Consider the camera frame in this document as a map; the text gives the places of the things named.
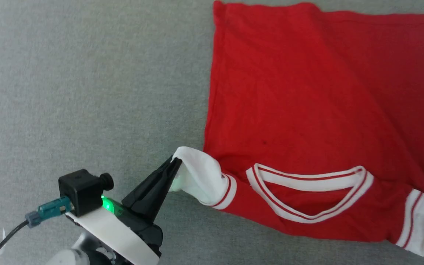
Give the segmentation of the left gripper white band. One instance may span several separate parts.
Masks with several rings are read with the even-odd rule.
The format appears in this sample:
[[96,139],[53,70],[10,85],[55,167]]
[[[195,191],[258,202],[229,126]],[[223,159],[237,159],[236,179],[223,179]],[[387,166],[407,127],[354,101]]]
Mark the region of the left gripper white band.
[[[82,229],[70,248],[76,265],[157,265],[163,231],[153,222],[182,160],[168,158],[122,199],[102,196],[103,206],[83,216],[66,217]],[[124,206],[130,206],[131,213]]]

